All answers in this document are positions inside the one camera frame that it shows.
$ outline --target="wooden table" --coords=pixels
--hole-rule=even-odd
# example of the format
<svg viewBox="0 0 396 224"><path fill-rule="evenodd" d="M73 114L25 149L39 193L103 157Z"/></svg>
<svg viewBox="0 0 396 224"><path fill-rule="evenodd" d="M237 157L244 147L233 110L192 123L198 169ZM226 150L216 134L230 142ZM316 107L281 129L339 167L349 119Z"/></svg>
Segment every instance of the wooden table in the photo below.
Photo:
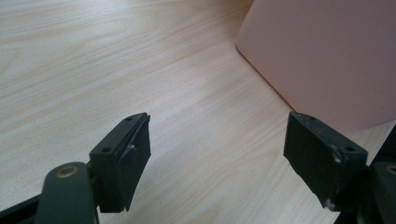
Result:
<svg viewBox="0 0 396 224"><path fill-rule="evenodd" d="M101 223L333 223L282 156L289 106L238 53L251 0L0 2L0 210L151 115L131 210ZM352 137L370 159L392 123Z"/></svg>

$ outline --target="pink object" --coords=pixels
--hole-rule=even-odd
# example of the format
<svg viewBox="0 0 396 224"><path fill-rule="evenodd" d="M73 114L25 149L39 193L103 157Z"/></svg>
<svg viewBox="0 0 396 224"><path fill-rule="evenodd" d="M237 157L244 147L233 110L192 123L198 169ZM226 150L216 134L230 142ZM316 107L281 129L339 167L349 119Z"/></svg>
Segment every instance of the pink object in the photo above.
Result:
<svg viewBox="0 0 396 224"><path fill-rule="evenodd" d="M296 111L341 133L396 119L394 0L256 0L237 47Z"/></svg>

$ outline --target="tabletop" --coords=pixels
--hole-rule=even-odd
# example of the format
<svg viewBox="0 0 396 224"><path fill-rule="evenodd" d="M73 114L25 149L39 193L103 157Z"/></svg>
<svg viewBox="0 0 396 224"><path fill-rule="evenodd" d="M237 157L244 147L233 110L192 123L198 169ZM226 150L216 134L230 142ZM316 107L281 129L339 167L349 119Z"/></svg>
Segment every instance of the tabletop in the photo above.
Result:
<svg viewBox="0 0 396 224"><path fill-rule="evenodd" d="M291 108L241 56L251 0L0 2L0 210L151 115L129 212L101 223L333 223L283 157ZM349 137L374 157L395 122Z"/></svg>

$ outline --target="table surface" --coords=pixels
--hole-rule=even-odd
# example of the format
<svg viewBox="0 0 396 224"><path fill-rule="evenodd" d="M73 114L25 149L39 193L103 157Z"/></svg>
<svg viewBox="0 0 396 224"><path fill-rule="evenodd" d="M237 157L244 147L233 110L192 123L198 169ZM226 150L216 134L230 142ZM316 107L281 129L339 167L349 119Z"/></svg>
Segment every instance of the table surface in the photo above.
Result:
<svg viewBox="0 0 396 224"><path fill-rule="evenodd" d="M238 53L251 0L0 2L0 210L151 115L132 208L101 223L333 223L282 156L290 107ZM349 136L378 151L394 122Z"/></svg>

